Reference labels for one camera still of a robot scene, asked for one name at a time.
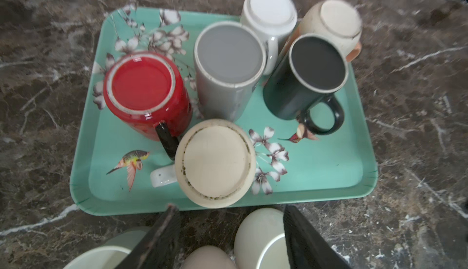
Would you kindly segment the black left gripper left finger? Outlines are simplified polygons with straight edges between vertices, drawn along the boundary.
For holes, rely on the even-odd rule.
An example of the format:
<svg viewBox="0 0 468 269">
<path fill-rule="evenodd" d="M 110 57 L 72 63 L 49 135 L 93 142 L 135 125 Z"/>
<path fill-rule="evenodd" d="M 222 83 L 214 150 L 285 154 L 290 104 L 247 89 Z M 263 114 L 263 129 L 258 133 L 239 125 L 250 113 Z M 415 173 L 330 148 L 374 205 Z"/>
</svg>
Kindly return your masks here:
<svg viewBox="0 0 468 269">
<path fill-rule="evenodd" d="M 170 204 L 118 269 L 171 269 L 179 254 L 181 216 Z"/>
</svg>

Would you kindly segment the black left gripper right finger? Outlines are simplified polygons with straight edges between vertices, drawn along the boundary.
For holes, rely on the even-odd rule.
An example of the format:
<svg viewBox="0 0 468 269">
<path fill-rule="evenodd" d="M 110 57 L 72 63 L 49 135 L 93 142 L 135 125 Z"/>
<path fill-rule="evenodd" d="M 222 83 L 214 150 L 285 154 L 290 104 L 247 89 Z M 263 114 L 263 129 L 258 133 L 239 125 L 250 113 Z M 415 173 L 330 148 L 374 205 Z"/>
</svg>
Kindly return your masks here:
<svg viewBox="0 0 468 269">
<path fill-rule="evenodd" d="M 285 206 L 283 224 L 292 269 L 351 269 L 296 206 Z"/>
</svg>

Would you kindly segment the white round mug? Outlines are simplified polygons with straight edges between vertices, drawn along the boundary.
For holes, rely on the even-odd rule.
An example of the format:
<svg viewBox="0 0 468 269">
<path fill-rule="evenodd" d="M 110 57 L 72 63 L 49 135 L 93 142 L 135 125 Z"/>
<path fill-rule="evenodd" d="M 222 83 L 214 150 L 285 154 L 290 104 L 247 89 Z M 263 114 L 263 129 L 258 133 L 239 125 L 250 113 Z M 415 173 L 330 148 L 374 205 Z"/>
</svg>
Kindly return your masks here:
<svg viewBox="0 0 468 269">
<path fill-rule="evenodd" d="M 239 269 L 290 268 L 283 216 L 281 210 L 261 208 L 242 221 L 234 243 Z"/>
</svg>

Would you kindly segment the light grey mug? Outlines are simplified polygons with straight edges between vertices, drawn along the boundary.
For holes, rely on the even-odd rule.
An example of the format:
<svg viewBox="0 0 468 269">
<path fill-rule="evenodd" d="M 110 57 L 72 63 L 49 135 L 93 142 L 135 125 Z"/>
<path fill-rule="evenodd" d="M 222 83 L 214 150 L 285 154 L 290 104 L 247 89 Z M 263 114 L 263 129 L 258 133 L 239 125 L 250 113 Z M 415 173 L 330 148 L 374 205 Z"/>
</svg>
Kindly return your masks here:
<svg viewBox="0 0 468 269">
<path fill-rule="evenodd" d="M 114 269 L 142 241 L 150 227 L 128 229 L 73 259 L 65 269 Z"/>
</svg>

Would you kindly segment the pink mug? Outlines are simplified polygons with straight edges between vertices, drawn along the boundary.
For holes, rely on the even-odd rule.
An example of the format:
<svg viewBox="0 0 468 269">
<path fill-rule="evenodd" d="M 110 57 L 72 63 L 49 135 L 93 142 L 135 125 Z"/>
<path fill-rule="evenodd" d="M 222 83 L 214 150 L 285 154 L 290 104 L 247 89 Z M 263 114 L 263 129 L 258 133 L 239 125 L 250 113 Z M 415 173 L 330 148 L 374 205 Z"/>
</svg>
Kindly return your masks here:
<svg viewBox="0 0 468 269">
<path fill-rule="evenodd" d="M 207 245 L 193 251 L 181 269 L 236 269 L 236 265 L 223 250 Z"/>
</svg>

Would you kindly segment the cream speckled mug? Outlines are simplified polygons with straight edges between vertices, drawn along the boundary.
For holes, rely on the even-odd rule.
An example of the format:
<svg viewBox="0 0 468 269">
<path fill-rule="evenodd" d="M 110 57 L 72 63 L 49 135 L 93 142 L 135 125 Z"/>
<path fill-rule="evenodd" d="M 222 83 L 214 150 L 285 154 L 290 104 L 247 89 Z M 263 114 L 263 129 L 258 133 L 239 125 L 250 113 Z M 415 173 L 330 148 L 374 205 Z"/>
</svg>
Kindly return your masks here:
<svg viewBox="0 0 468 269">
<path fill-rule="evenodd" d="M 257 168 L 254 146 L 236 124 L 221 119 L 193 126 L 181 139 L 174 163 L 150 174 L 154 188 L 178 183 L 204 208 L 226 208 L 250 189 Z"/>
</svg>

